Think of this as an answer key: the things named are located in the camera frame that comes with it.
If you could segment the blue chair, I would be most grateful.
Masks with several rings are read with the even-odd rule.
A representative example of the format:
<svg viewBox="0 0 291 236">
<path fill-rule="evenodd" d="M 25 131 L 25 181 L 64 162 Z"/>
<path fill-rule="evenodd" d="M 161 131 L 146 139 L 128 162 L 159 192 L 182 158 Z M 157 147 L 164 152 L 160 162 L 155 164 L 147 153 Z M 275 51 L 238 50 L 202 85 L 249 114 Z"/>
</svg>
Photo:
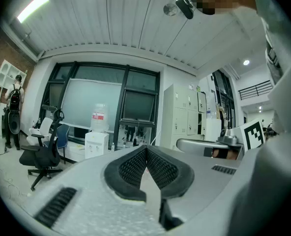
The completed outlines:
<svg viewBox="0 0 291 236">
<path fill-rule="evenodd" d="M 65 148 L 68 144 L 68 135 L 70 127 L 66 124 L 58 124 L 50 136 L 50 139 L 43 141 L 45 147 L 46 166 L 54 167 L 60 162 L 59 150 L 63 149 L 63 158 L 65 159 Z"/>
</svg>

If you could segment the large clear water bottle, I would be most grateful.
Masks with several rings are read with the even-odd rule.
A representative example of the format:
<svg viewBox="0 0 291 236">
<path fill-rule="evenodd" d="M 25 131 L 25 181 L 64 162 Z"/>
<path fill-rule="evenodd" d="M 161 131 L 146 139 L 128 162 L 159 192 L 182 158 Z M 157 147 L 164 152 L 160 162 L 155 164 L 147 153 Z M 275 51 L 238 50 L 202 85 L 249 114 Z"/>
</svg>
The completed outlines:
<svg viewBox="0 0 291 236">
<path fill-rule="evenodd" d="M 107 104 L 96 103 L 91 116 L 92 132 L 107 132 L 109 130 L 109 107 Z"/>
</svg>

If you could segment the black window frame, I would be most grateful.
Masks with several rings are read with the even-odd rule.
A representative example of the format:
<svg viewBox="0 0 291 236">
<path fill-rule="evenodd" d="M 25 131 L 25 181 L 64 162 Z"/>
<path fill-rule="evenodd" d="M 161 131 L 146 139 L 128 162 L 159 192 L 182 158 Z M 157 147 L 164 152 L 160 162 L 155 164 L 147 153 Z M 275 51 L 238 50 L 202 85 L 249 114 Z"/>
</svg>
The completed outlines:
<svg viewBox="0 0 291 236">
<path fill-rule="evenodd" d="M 71 79 L 121 84 L 114 131 L 109 132 L 109 147 L 150 144 L 156 135 L 160 74 L 129 65 L 101 62 L 55 64 L 43 93 L 39 119 L 53 118 L 62 110 L 64 94 Z"/>
</svg>

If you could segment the black oval case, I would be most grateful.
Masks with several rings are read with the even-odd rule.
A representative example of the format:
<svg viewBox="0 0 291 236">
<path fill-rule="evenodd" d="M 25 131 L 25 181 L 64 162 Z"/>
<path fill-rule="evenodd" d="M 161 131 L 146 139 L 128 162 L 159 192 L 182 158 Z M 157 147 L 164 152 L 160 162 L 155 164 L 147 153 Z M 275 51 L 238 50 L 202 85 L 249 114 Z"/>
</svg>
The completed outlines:
<svg viewBox="0 0 291 236">
<path fill-rule="evenodd" d="M 8 114 L 8 126 L 12 134 L 16 135 L 20 132 L 20 112 L 19 111 L 9 111 Z"/>
</svg>

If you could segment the white low cupboard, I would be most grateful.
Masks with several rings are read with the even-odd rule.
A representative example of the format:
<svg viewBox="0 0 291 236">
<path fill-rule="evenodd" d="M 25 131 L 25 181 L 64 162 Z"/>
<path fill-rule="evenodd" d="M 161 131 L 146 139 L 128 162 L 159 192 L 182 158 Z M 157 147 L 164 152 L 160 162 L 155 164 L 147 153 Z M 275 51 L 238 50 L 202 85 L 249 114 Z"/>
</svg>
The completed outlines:
<svg viewBox="0 0 291 236">
<path fill-rule="evenodd" d="M 221 120 L 214 118 L 206 119 L 205 140 L 216 142 L 221 133 Z"/>
</svg>

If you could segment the frosted white window panel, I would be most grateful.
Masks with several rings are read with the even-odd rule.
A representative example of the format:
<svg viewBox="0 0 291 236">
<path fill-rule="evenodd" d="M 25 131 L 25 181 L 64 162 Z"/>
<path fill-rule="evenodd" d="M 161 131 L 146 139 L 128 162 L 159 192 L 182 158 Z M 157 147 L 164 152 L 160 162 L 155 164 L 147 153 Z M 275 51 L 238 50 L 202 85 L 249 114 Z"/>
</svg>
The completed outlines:
<svg viewBox="0 0 291 236">
<path fill-rule="evenodd" d="M 63 123 L 89 129 L 96 104 L 108 107 L 109 130 L 114 131 L 121 84 L 84 79 L 68 82 L 62 101 Z"/>
</svg>

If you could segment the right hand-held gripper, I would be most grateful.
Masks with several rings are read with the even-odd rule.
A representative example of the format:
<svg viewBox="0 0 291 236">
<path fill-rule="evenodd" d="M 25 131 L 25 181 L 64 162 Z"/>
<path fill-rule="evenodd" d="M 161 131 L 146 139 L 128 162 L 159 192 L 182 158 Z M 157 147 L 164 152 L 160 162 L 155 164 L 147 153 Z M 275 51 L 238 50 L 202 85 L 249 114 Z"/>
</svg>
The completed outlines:
<svg viewBox="0 0 291 236">
<path fill-rule="evenodd" d="M 233 129 L 223 129 L 218 142 L 178 139 L 176 147 L 189 154 L 212 156 L 214 149 L 229 149 L 243 145 L 244 151 L 260 147 L 265 143 L 265 136 L 259 119 L 244 123 Z"/>
</svg>

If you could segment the person's right hand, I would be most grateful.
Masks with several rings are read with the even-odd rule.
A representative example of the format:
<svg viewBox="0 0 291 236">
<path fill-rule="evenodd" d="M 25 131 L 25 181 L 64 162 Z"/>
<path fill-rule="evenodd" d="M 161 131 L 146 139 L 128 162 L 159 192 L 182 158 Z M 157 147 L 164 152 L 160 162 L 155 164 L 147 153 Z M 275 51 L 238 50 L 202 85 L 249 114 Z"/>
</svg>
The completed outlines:
<svg viewBox="0 0 291 236">
<path fill-rule="evenodd" d="M 238 157 L 238 151 L 223 148 L 214 148 L 211 157 L 221 158 L 228 160 L 236 160 Z"/>
</svg>

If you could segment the white shelf unit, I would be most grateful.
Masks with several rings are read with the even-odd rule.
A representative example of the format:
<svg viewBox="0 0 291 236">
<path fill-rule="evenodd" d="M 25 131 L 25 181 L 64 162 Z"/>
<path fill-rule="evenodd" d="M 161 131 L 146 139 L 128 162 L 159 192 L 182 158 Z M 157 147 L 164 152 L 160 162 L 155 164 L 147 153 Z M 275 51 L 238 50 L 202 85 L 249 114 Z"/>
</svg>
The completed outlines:
<svg viewBox="0 0 291 236">
<path fill-rule="evenodd" d="M 14 84 L 15 77 L 20 75 L 22 77 L 21 86 L 23 86 L 26 73 L 13 66 L 8 61 L 4 60 L 0 67 L 0 137 L 3 136 L 3 109 L 6 107 L 6 103 L 4 103 L 4 95 L 11 84 Z"/>
</svg>

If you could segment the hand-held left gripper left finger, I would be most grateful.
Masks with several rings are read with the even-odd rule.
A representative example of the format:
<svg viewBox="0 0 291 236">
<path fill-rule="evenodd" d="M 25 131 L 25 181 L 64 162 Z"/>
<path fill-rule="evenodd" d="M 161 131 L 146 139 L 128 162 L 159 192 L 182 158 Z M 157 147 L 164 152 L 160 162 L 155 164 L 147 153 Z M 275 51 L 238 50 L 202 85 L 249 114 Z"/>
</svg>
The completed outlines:
<svg viewBox="0 0 291 236">
<path fill-rule="evenodd" d="M 132 152 L 132 148 L 86 159 L 68 167 L 37 188 L 26 202 L 30 225 L 37 236 L 161 236 L 165 229 L 145 202 L 120 198 L 105 182 L 106 166 Z M 75 196 L 51 228 L 36 214 L 62 188 L 76 189 Z"/>
</svg>

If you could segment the cream locker cabinet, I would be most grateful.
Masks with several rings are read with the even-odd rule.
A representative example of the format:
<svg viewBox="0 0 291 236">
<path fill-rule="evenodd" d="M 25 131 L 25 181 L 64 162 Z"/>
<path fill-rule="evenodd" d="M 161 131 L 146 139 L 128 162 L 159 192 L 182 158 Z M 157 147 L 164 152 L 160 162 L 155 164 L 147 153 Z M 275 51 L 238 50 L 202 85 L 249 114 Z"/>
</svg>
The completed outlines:
<svg viewBox="0 0 291 236">
<path fill-rule="evenodd" d="M 173 84 L 164 91 L 160 146 L 178 150 L 179 139 L 205 140 L 206 95 Z"/>
</svg>

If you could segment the long ceiling light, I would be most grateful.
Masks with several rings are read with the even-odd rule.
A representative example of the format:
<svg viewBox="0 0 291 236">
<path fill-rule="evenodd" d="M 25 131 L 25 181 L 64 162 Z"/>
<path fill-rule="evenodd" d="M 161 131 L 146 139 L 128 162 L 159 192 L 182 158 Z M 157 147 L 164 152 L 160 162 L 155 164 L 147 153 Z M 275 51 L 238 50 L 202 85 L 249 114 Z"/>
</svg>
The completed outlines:
<svg viewBox="0 0 291 236">
<path fill-rule="evenodd" d="M 23 23 L 32 13 L 34 13 L 41 6 L 46 4 L 49 0 L 33 0 L 31 1 L 17 16 L 20 23 Z"/>
</svg>

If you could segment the white water dispenser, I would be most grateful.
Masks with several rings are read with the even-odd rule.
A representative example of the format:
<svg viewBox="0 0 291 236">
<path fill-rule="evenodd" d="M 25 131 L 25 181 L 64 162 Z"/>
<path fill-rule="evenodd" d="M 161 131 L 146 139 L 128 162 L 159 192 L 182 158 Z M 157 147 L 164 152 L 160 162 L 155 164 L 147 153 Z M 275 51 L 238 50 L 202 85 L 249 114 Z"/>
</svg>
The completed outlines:
<svg viewBox="0 0 291 236">
<path fill-rule="evenodd" d="M 109 134 L 101 132 L 88 132 L 85 135 L 85 159 L 97 157 L 108 153 Z"/>
</svg>

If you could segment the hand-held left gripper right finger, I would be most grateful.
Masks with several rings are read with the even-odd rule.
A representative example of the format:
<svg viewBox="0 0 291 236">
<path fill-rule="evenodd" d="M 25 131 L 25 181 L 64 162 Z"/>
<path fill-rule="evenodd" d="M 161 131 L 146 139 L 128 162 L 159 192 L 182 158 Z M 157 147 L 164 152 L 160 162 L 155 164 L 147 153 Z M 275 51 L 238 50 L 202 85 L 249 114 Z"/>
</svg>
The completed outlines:
<svg viewBox="0 0 291 236">
<path fill-rule="evenodd" d="M 194 174 L 191 185 L 183 195 L 163 199 L 162 189 L 149 168 L 146 169 L 146 206 L 165 230 L 183 225 L 203 212 L 224 190 L 240 165 L 240 161 L 204 157 L 164 147 L 154 148 L 188 165 Z"/>
</svg>

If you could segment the black metal railing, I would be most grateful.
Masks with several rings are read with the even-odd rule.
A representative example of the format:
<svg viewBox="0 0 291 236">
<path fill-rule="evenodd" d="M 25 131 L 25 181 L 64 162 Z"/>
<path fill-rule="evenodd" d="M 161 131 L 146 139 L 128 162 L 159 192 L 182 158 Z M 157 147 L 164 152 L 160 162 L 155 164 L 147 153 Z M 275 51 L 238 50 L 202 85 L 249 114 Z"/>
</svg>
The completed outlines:
<svg viewBox="0 0 291 236">
<path fill-rule="evenodd" d="M 265 81 L 238 91 L 240 100 L 245 100 L 269 93 L 273 89 L 270 81 Z"/>
</svg>

